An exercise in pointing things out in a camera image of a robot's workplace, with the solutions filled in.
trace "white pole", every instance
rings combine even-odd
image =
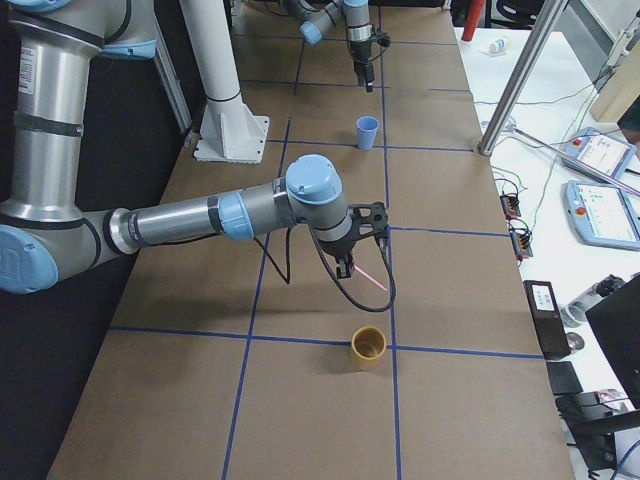
[[[196,158],[260,162],[269,118],[254,116],[242,102],[223,0],[180,0],[180,5],[207,95]]]

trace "pink straw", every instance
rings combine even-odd
[[[385,287],[384,285],[382,285],[379,281],[377,281],[375,278],[373,278],[371,275],[369,275],[367,272],[365,272],[364,270],[362,270],[359,266],[354,265],[356,272],[362,274],[365,278],[369,279],[371,281],[371,283],[373,283],[374,285],[380,287],[382,290],[384,290],[385,292],[387,292],[387,287]]]

